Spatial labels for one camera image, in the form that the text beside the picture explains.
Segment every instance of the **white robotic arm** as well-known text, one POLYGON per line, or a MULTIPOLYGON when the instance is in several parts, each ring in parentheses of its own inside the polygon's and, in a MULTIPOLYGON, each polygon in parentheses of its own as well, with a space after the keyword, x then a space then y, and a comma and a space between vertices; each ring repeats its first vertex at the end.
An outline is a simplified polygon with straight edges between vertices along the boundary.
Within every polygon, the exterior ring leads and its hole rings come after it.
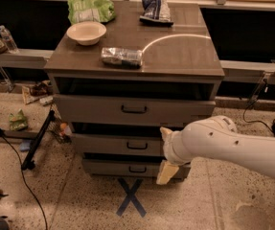
POLYGON ((161 127, 161 132, 168 161, 161 165, 157 184, 166 184, 178 166, 200 156, 233 162, 275 179, 275 138, 238 134, 225 116, 190 123, 182 131, 161 127))

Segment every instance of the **gray cabinet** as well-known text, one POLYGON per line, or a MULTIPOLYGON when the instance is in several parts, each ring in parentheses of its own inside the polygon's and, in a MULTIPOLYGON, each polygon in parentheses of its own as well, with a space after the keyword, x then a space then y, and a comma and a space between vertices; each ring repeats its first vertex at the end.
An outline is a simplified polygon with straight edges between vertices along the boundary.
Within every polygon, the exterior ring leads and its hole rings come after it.
POLYGON ((117 18, 98 44, 65 35, 45 71, 87 173, 156 177, 164 159, 159 127, 182 129, 211 116, 223 71, 198 5, 170 4, 174 25, 159 28, 139 22, 141 3, 114 3, 117 18), (104 65, 102 47, 144 50, 144 64, 104 65))

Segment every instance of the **blue tape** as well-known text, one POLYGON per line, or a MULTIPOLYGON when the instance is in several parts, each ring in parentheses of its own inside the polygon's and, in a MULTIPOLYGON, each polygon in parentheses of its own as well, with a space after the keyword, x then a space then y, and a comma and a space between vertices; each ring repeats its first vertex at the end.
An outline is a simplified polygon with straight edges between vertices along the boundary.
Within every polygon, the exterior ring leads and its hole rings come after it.
POLYGON ((120 185, 126 191, 126 198, 123 201, 123 203, 121 204, 121 206, 119 207, 119 209, 117 211, 117 215, 120 217, 126 210, 126 207, 128 206, 129 202, 131 201, 133 203, 133 205, 136 207, 140 216, 143 218, 147 212, 145 211, 144 207, 141 205, 141 203, 135 196, 135 193, 137 192, 137 190, 140 187, 143 180, 137 179, 131 189, 129 189, 126 181, 123 178, 119 178, 118 181, 119 181, 120 185))

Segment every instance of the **black handle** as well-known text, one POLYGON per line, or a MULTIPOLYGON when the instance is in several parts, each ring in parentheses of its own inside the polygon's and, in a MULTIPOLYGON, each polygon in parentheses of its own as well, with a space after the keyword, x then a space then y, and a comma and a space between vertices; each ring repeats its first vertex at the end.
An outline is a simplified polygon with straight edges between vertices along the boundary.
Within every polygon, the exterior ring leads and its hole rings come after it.
POLYGON ((126 142, 126 147, 130 150, 146 150, 148 148, 148 143, 145 143, 144 146, 136 147, 136 146, 130 146, 129 142, 126 142))
POLYGON ((132 109, 132 108, 125 107, 124 105, 121 106, 121 110, 124 113, 135 113, 135 114, 144 114, 148 111, 146 106, 144 106, 143 109, 137 110, 137 109, 132 109))
POLYGON ((142 171, 135 171, 133 170, 130 166, 128 167, 128 170, 131 172, 131 173, 146 173, 147 172, 147 167, 145 167, 142 171))

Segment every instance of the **water bottle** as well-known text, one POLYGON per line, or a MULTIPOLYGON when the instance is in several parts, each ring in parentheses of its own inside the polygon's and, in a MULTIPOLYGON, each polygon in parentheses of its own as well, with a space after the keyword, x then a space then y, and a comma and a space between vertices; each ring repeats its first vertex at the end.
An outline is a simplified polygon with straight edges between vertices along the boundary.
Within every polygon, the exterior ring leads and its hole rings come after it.
POLYGON ((0 35, 2 36, 3 41, 6 44, 6 47, 8 48, 10 53, 19 53, 18 47, 16 47, 10 30, 8 30, 5 26, 2 25, 0 26, 0 35))

